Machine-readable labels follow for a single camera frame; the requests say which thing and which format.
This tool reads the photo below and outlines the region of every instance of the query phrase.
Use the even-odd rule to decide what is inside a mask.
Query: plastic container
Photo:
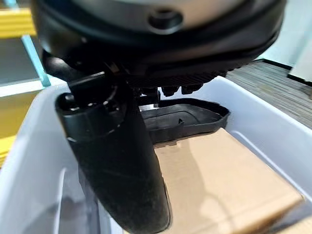
[[[35,98],[0,172],[0,233],[89,234],[97,226],[122,233],[101,206],[92,209],[96,198],[79,176],[54,110],[63,92],[66,85],[53,86]],[[174,96],[181,97],[228,108],[226,130],[312,202],[312,130],[225,78]]]

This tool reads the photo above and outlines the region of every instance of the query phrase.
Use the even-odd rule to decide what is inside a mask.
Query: black plastic housing
[[[46,71],[65,81],[102,71],[118,62],[134,88],[203,84],[249,63],[277,39],[286,0],[246,0],[202,26],[172,35],[139,33],[110,25],[72,1],[32,0]]]
[[[126,98],[72,109],[63,94],[56,110],[78,164],[104,208],[130,233],[158,233],[171,220],[159,162],[132,94],[117,92]]]
[[[142,111],[154,144],[225,128],[230,111],[215,102],[194,98],[161,100],[158,109]]]

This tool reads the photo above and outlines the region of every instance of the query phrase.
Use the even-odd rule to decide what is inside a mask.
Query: cardboard box
[[[278,234],[312,234],[312,217],[307,218]]]
[[[258,234],[303,200],[224,129],[155,152],[173,214],[163,234]]]

